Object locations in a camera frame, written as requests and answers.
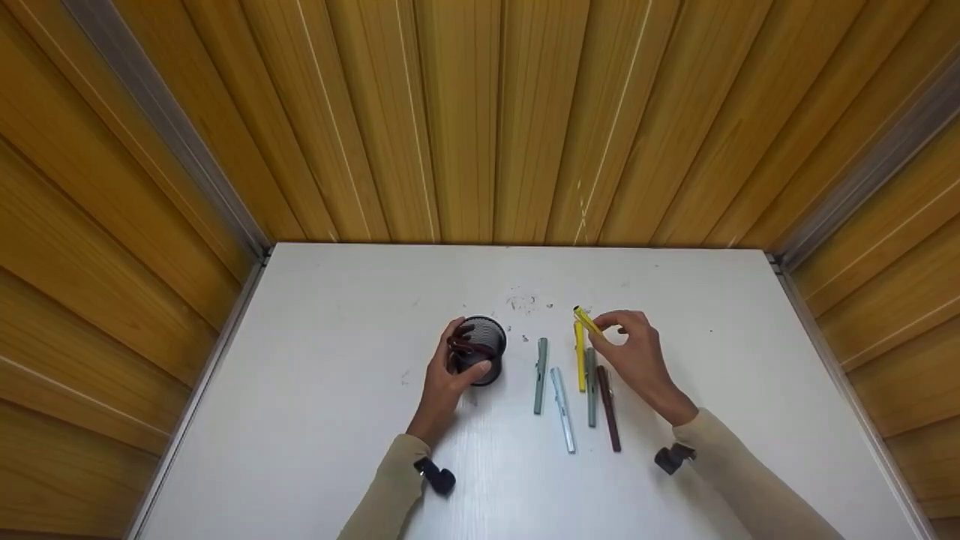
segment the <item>table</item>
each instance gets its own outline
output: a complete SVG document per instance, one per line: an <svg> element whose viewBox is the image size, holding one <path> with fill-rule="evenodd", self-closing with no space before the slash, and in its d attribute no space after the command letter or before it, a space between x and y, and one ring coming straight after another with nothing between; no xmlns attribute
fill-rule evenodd
<svg viewBox="0 0 960 540"><path fill-rule="evenodd" d="M317 244L276 247L136 537L334 538L406 428L441 330L471 314L507 331L504 372L462 399L434 454L457 486L427 489L407 538L745 537L689 466L654 464L669 427L616 375L623 452L602 406L588 428L575 305L645 310L677 384L845 537L916 537L761 252ZM533 414L541 336L577 454L549 380Z"/></svg>

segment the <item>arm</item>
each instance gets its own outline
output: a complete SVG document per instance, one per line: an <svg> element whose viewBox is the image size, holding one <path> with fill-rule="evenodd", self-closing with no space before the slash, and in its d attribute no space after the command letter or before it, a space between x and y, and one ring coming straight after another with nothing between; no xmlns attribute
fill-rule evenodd
<svg viewBox="0 0 960 540"><path fill-rule="evenodd" d="M394 540L403 530L410 508L423 494L423 478L414 469L414 463L430 456L430 449L436 447L453 423L460 396L490 371L491 364L482 361L462 374L452 372L446 340L454 332L471 330L461 327L463 322L461 317L446 326L437 351L427 364L420 406L407 432L397 435L390 445L367 493L340 531L338 540Z"/></svg>
<svg viewBox="0 0 960 540"><path fill-rule="evenodd" d="M674 428L677 441L697 451L694 470L727 502L757 540L842 539L809 504L760 463L708 410L697 408L670 379L660 334L640 311L611 311L594 322L619 326L622 346L591 332L590 342L620 377Z"/></svg>

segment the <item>mesh cup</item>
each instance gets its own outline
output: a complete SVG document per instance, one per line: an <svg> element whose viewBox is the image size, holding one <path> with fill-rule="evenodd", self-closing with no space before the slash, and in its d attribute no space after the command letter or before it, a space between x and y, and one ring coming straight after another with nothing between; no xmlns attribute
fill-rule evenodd
<svg viewBox="0 0 960 540"><path fill-rule="evenodd" d="M492 364L490 371L473 384L474 386L486 386L495 381L497 377L500 377L500 372L503 370L502 360L503 352L507 350L507 334L504 333L503 327L496 321L484 315L468 317L461 324L461 326L463 325L473 325L473 330L465 334L470 336L470 343L486 345L496 351L496 356L489 358ZM453 352L451 355L453 356L454 365L458 373L463 373L473 364L487 359L477 353L463 354Z"/></svg>

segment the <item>wooden panel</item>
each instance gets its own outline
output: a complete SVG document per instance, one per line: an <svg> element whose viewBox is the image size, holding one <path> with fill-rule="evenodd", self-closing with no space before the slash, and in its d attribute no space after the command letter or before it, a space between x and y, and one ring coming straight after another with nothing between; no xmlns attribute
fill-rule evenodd
<svg viewBox="0 0 960 540"><path fill-rule="evenodd" d="M184 5L306 239L336 241L336 228L324 198L290 128L240 4L236 0L185 0Z"/></svg>
<svg viewBox="0 0 960 540"><path fill-rule="evenodd" d="M960 216L817 319L848 371L960 314Z"/></svg>
<svg viewBox="0 0 960 540"><path fill-rule="evenodd" d="M704 241L862 6L862 0L774 4L670 208L653 209L663 214L654 245Z"/></svg>
<svg viewBox="0 0 960 540"><path fill-rule="evenodd" d="M274 240L304 239L183 5L140 0L113 5L264 233Z"/></svg>
<svg viewBox="0 0 960 540"><path fill-rule="evenodd" d="M960 518L930 520L940 540L960 540Z"/></svg>
<svg viewBox="0 0 960 540"><path fill-rule="evenodd" d="M60 418L117 441L163 454L170 434L118 414L52 380L37 377L0 356L0 396L11 403Z"/></svg>
<svg viewBox="0 0 960 540"><path fill-rule="evenodd" d="M884 437L960 414L960 317L853 370L849 377Z"/></svg>
<svg viewBox="0 0 960 540"><path fill-rule="evenodd" d="M593 2L546 241L593 244L610 207L678 2Z"/></svg>
<svg viewBox="0 0 960 540"><path fill-rule="evenodd" d="M734 245L816 148L876 73L926 2L869 0L829 62L794 109L706 243Z"/></svg>
<svg viewBox="0 0 960 540"><path fill-rule="evenodd" d="M960 516L960 417L887 440L929 518Z"/></svg>
<svg viewBox="0 0 960 540"><path fill-rule="evenodd" d="M960 53L960 10L931 0L787 187L737 245L776 251L903 111Z"/></svg>
<svg viewBox="0 0 960 540"><path fill-rule="evenodd" d="M119 537L156 458L0 401L0 528Z"/></svg>
<svg viewBox="0 0 960 540"><path fill-rule="evenodd" d="M0 266L193 383L215 332L3 141L0 230Z"/></svg>
<svg viewBox="0 0 960 540"><path fill-rule="evenodd" d="M500 2L422 0L417 29L444 241L493 240Z"/></svg>
<svg viewBox="0 0 960 540"><path fill-rule="evenodd" d="M0 540L106 540L99 536L76 536L74 534L50 534L23 530L0 530Z"/></svg>
<svg viewBox="0 0 960 540"><path fill-rule="evenodd" d="M389 241L326 3L242 3L340 237Z"/></svg>
<svg viewBox="0 0 960 540"><path fill-rule="evenodd" d="M797 269L814 316L827 311L960 213L954 121Z"/></svg>
<svg viewBox="0 0 960 540"><path fill-rule="evenodd" d="M89 401L77 400L73 394L57 394L62 388L6 364L0 368L19 379L13 382L0 377L0 396L144 450L163 451L164 432L172 430L180 418L188 397L186 388L3 270L0 307L0 356L139 422L91 408ZM40 399L41 389L49 399ZM96 414L87 418L90 411ZM132 434L118 433L113 426L116 423Z"/></svg>
<svg viewBox="0 0 960 540"><path fill-rule="evenodd" d="M653 236L769 8L769 0L684 3L600 243Z"/></svg>
<svg viewBox="0 0 960 540"><path fill-rule="evenodd" d="M588 9L586 0L504 3L496 243L546 238Z"/></svg>
<svg viewBox="0 0 960 540"><path fill-rule="evenodd" d="M413 2L336 0L327 7L391 237L437 242Z"/></svg>
<svg viewBox="0 0 960 540"><path fill-rule="evenodd" d="M234 278L243 281L252 267L250 254L187 176L63 4L3 1Z"/></svg>
<svg viewBox="0 0 960 540"><path fill-rule="evenodd" d="M0 133L215 328L240 285L0 9Z"/></svg>

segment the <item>sleeve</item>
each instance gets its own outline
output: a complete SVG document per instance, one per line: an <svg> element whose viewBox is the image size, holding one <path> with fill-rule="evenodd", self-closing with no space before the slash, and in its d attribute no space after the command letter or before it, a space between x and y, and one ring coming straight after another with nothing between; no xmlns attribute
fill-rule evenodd
<svg viewBox="0 0 960 540"><path fill-rule="evenodd" d="M710 411L673 428L677 442L694 449L691 464L727 502L756 540L840 539L842 536L783 480L754 457Z"/></svg>
<svg viewBox="0 0 960 540"><path fill-rule="evenodd" d="M338 540L395 540L407 513L423 494L423 477L414 462L430 447L413 435L397 435L376 469L367 493L353 510Z"/></svg>

